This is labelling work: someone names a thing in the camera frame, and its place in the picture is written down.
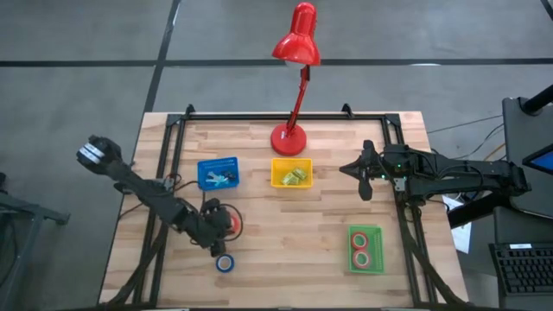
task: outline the wooden table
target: wooden table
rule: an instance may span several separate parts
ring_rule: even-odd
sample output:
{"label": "wooden table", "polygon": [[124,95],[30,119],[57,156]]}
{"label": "wooden table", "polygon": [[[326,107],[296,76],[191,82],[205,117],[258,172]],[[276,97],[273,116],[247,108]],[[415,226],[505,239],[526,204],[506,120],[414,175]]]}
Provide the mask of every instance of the wooden table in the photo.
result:
{"label": "wooden table", "polygon": [[[399,114],[405,142],[414,149],[429,150],[421,112]],[[155,177],[166,116],[144,116],[133,167],[143,178]],[[374,181],[372,200],[364,202],[357,193],[358,182],[338,171],[338,167],[359,156],[365,139],[373,140],[376,149],[382,150],[384,138],[379,122],[300,121],[308,135],[308,147],[300,156],[313,158],[314,163],[314,186],[308,190],[270,186],[270,159],[278,155],[270,147],[269,136],[278,123],[187,121],[179,173],[184,181],[195,180],[197,161],[236,156],[239,186],[208,192],[207,198],[216,196],[236,206],[244,214],[245,228],[241,238],[227,244],[236,260],[235,269],[229,274],[219,273],[209,251],[191,245],[186,234],[170,232],[159,307],[410,306],[391,185]],[[170,149],[166,172],[172,154]],[[186,187],[177,195],[200,205],[201,193],[196,186]],[[128,196],[122,212],[137,202]],[[112,298],[136,268],[147,214],[148,209],[140,207],[119,221],[101,301]],[[347,227],[353,224],[382,228],[385,274],[348,272]],[[431,263],[449,287],[466,300],[444,207],[429,202],[423,208],[423,226]],[[420,271],[417,265],[419,286],[425,296]]]}

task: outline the white paper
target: white paper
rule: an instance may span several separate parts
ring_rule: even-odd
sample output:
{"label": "white paper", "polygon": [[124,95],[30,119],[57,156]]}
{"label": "white paper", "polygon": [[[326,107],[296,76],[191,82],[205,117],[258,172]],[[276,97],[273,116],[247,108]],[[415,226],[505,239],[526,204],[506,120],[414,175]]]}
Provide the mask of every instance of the white paper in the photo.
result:
{"label": "white paper", "polygon": [[[449,208],[451,210],[454,210],[456,207],[463,205],[461,202],[453,200],[445,195],[443,195],[442,197],[443,202],[449,205]],[[470,231],[472,224],[473,223],[468,223],[451,230],[455,249],[458,251],[462,251],[465,254],[468,254],[468,248],[470,247]]]}

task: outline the black keyboard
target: black keyboard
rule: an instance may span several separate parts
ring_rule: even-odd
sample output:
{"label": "black keyboard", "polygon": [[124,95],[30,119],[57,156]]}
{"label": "black keyboard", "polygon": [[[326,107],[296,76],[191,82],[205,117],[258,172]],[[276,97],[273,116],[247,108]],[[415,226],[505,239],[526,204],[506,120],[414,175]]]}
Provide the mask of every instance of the black keyboard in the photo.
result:
{"label": "black keyboard", "polygon": [[490,244],[505,295],[553,294],[553,243]]}

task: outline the blue plastic bin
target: blue plastic bin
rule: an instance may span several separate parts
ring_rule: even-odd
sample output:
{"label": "blue plastic bin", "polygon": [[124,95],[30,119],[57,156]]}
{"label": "blue plastic bin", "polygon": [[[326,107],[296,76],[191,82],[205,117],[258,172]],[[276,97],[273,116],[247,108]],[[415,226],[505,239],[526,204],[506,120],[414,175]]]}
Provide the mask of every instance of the blue plastic bin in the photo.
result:
{"label": "blue plastic bin", "polygon": [[[214,182],[207,182],[209,178],[207,174],[209,174],[209,172],[213,172],[215,175],[224,175],[225,172],[230,172],[236,176],[236,178],[232,181],[229,180],[228,182],[216,185]],[[240,183],[240,177],[238,176],[238,158],[233,156],[198,162],[198,183],[200,189],[203,191],[236,187]]]}

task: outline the gray floor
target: gray floor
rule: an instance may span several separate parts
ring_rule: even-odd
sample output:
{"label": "gray floor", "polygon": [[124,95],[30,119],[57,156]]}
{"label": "gray floor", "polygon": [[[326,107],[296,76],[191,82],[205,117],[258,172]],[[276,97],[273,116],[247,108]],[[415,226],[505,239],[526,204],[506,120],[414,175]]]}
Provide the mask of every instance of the gray floor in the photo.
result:
{"label": "gray floor", "polygon": [[[168,59],[268,59],[292,0],[183,0]],[[538,0],[318,0],[323,58],[553,57],[553,22]],[[0,0],[0,60],[154,60],[171,0]],[[121,197],[75,152],[92,134],[129,160],[153,68],[0,67],[0,171],[9,191],[72,214],[41,233],[19,310],[90,306],[98,298]],[[503,97],[550,85],[553,66],[317,67],[303,109],[423,111],[427,130],[501,113]],[[297,72],[285,67],[165,68],[154,111],[288,111]],[[429,134],[447,156],[474,149],[494,118]],[[493,137],[472,156],[501,144]],[[493,236],[490,221],[474,226]],[[485,241],[460,255],[472,301],[497,305]]]}

